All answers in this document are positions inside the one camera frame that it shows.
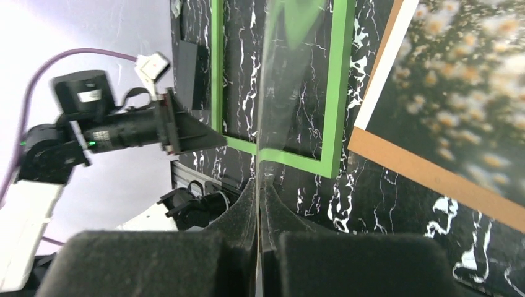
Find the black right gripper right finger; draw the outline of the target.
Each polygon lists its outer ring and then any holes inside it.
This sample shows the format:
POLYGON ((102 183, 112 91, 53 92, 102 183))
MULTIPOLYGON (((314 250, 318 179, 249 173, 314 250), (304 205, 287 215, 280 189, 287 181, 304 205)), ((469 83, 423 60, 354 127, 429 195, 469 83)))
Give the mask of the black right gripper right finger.
POLYGON ((261 185, 264 296, 461 296, 444 251, 420 235, 345 235, 261 185))

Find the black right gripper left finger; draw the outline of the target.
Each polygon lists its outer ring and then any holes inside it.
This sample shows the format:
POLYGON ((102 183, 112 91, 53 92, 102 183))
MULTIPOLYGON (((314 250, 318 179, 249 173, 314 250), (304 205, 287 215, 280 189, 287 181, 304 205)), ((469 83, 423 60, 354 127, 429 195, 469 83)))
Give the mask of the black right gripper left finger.
POLYGON ((50 265, 38 296, 254 296, 256 185, 197 232, 86 231, 50 265))

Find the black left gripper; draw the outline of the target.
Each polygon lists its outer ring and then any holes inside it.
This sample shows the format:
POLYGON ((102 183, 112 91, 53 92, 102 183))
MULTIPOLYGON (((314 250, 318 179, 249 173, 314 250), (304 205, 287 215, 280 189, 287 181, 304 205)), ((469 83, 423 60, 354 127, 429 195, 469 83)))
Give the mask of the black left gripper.
POLYGON ((172 155, 215 149, 227 145, 225 136, 196 119, 167 88, 160 103, 118 106, 107 73, 79 71, 55 77, 51 87, 62 109, 56 125, 63 137, 77 137, 72 123, 78 124, 87 150, 103 153, 130 147, 160 144, 172 155))

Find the green picture frame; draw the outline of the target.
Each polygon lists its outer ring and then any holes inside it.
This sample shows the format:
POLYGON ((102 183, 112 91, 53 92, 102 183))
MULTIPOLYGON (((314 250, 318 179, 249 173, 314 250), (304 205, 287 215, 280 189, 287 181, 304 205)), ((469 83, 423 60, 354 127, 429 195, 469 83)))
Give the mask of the green picture frame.
MULTIPOLYGON (((211 119, 213 130, 223 131, 223 1, 211 1, 211 119)), ((259 148, 252 143, 228 136, 227 145, 256 155, 258 161, 272 161, 312 174, 335 178, 339 174, 343 119, 346 111, 347 84, 354 38, 355 1, 334 1, 328 81, 324 109, 321 159, 315 160, 274 148, 259 148)))

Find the clear acrylic sheet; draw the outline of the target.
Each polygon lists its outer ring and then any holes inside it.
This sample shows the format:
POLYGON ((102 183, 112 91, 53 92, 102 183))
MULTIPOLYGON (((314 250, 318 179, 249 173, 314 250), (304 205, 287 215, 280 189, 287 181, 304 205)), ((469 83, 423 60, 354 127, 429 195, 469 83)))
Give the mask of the clear acrylic sheet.
POLYGON ((326 8, 325 1, 269 1, 262 54, 257 134, 256 296, 280 296, 276 250, 282 233, 314 233, 321 227, 294 214, 280 199, 274 182, 295 120, 310 49, 326 8))

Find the landscape photo print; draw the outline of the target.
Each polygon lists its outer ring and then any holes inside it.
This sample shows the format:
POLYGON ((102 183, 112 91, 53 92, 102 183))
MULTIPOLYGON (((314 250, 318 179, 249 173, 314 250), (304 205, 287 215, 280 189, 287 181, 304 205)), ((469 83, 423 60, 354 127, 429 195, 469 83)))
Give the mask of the landscape photo print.
POLYGON ((355 126, 524 203, 524 2, 401 1, 355 126))

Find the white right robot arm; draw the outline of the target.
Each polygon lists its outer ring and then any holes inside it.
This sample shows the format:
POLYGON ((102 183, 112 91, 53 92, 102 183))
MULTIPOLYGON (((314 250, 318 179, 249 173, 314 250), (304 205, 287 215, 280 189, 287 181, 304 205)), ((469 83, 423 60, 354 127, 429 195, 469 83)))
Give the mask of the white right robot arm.
POLYGON ((38 296, 459 296, 421 235, 340 235, 293 214, 273 185, 235 202, 186 188, 160 205, 177 231, 90 231, 58 253, 38 296))

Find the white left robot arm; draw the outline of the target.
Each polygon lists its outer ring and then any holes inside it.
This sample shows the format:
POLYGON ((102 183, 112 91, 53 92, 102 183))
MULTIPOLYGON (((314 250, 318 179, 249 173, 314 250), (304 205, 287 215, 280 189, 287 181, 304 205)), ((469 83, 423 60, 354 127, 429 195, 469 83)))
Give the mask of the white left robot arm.
POLYGON ((1 209, 1 291, 21 290, 57 201, 86 152, 105 153, 158 144, 169 155, 226 145, 224 136, 194 118, 172 88, 152 94, 138 108, 116 106, 105 71, 56 77, 52 87, 62 108, 53 124, 22 136, 16 175, 1 209))

